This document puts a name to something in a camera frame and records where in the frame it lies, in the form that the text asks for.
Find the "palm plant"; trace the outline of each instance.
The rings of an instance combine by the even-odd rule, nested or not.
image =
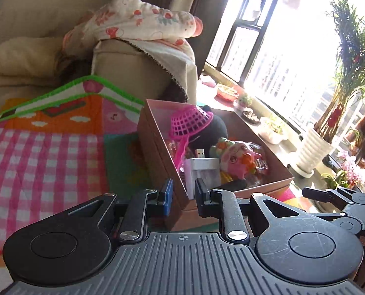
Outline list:
[[[365,98],[365,20],[348,0],[331,1],[335,32],[340,45],[337,52],[335,93],[330,105],[314,125],[326,142],[335,136],[347,104],[355,96]]]

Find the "metal screw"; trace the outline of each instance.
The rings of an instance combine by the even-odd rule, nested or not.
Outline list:
[[[242,241],[243,239],[246,239],[247,236],[247,233],[243,232],[242,230],[233,230],[228,233],[228,237],[235,241]]]
[[[126,230],[120,234],[120,238],[124,241],[134,241],[139,238],[139,234],[132,230]]]

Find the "play mat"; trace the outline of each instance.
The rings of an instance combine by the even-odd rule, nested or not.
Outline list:
[[[107,191],[130,198],[151,182],[136,134],[143,103],[97,76],[0,114],[0,290],[11,280],[1,250],[16,230]],[[296,207],[288,189],[276,197]]]

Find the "pink flowers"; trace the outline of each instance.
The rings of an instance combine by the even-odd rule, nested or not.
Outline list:
[[[337,156],[345,160],[341,165],[341,169],[345,172],[350,188],[356,183],[365,182],[365,169],[355,164],[356,156],[349,156],[348,151],[341,151]]]

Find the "brown box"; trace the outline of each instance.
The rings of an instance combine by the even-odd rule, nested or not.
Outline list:
[[[183,109],[182,103],[147,100],[140,113],[138,124],[139,139],[142,144],[144,158],[150,172],[154,187],[162,187],[164,181],[172,178],[173,202],[170,216],[165,224],[170,230],[185,230],[215,222],[214,218],[201,218],[198,215],[196,201],[190,200],[186,194],[180,176],[174,167],[173,160],[167,150],[163,136],[168,138],[170,115]],[[249,128],[235,112],[212,109],[213,113],[222,118],[228,129],[229,138],[244,142],[254,142],[262,146],[270,169],[265,180],[266,184],[235,192],[237,197],[249,198],[252,193],[270,194],[285,190],[293,179],[292,174],[267,147],[267,145]]]

